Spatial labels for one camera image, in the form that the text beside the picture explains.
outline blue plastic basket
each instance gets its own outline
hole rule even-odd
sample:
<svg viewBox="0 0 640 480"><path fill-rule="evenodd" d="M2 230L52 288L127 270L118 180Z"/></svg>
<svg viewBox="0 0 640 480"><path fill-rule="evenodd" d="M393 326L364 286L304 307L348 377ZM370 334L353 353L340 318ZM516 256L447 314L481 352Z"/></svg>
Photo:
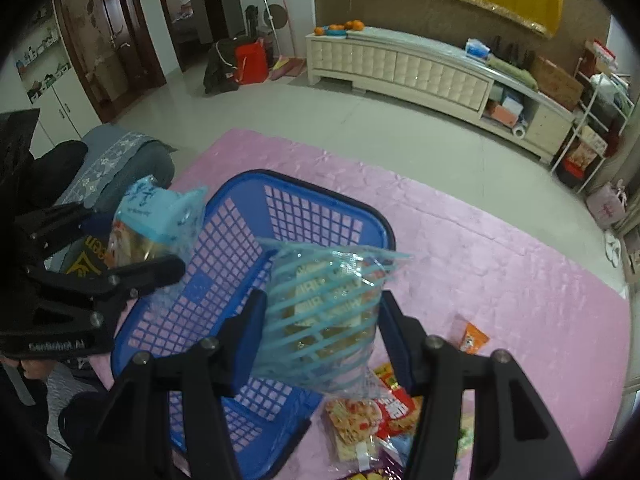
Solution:
<svg viewBox="0 0 640 480"><path fill-rule="evenodd" d="M264 288L269 277L271 255L255 237L396 248L386 219L361 202L273 171L241 173L207 203L204 227L173 306L159 302L158 292L133 307L111 353L114 375L141 350L155 356L183 352L239 313L252 287ZM235 398L223 399L245 480L271 477L282 467L320 400L313 392L252 378ZM172 441L185 451L182 401L176 392L170 394L170 419Z"/></svg>

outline white floor tile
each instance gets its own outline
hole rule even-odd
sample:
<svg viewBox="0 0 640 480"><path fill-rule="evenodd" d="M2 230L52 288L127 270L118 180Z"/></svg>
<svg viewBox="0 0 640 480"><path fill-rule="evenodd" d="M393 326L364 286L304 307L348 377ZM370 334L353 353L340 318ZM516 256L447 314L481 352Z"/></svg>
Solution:
<svg viewBox="0 0 640 480"><path fill-rule="evenodd" d="M232 128L286 137L418 180L475 205L575 260L621 290L602 231L548 169L506 140L406 102L352 94L348 84L292 80L205 96L204 65L174 73L118 120L177 149L179 174Z"/></svg>

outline pink box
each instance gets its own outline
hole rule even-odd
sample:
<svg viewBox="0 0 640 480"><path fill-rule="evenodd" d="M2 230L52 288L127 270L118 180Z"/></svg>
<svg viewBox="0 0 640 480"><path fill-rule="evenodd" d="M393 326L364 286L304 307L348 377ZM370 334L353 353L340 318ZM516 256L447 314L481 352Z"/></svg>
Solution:
<svg viewBox="0 0 640 480"><path fill-rule="evenodd" d="M602 229L607 229L625 217L624 192L607 182L587 197L587 209Z"/></svg>

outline screw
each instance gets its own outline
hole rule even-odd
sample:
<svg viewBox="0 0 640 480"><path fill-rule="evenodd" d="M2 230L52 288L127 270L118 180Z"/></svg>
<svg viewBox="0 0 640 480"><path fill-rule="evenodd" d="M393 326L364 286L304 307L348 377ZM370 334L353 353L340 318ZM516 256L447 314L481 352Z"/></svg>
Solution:
<svg viewBox="0 0 640 480"><path fill-rule="evenodd" d="M500 364L507 364L512 359L511 354L504 348L498 348L494 353L491 354L491 357L498 361Z"/></svg>
<svg viewBox="0 0 640 480"><path fill-rule="evenodd" d="M427 336L426 345L427 348L431 350L437 350L438 348L442 348L444 341L437 335L429 335Z"/></svg>
<svg viewBox="0 0 640 480"><path fill-rule="evenodd" d="M200 346L205 350L215 350L218 348L218 340L213 336L206 337L200 342Z"/></svg>
<svg viewBox="0 0 640 480"><path fill-rule="evenodd" d="M91 326L95 326L96 328L100 328L103 321L104 316L100 312L92 312L89 316L89 322L91 323Z"/></svg>
<svg viewBox="0 0 640 480"><path fill-rule="evenodd" d="M146 365L149 361L151 361L149 352L138 352L133 356L133 362L137 365Z"/></svg>

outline pink blanket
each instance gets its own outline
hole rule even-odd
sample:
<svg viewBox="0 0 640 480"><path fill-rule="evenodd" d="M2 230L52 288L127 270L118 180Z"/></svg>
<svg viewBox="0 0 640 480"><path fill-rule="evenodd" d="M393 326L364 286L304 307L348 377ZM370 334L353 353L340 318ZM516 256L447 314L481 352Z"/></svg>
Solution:
<svg viewBox="0 0 640 480"><path fill-rule="evenodd" d="M462 316L491 337L481 354L507 348L546 402L581 471L600 456L613 426L628 360L628 302L535 238L425 184L318 148L231 130L174 183L209 196L246 170L267 168L377 208L399 251L414 254L390 284L402 310L427 333L447 336ZM372 363L386 360L376 342ZM92 359L113 384L108 356ZM314 423L280 480L337 478ZM468 456L459 475L466 474Z"/></svg>

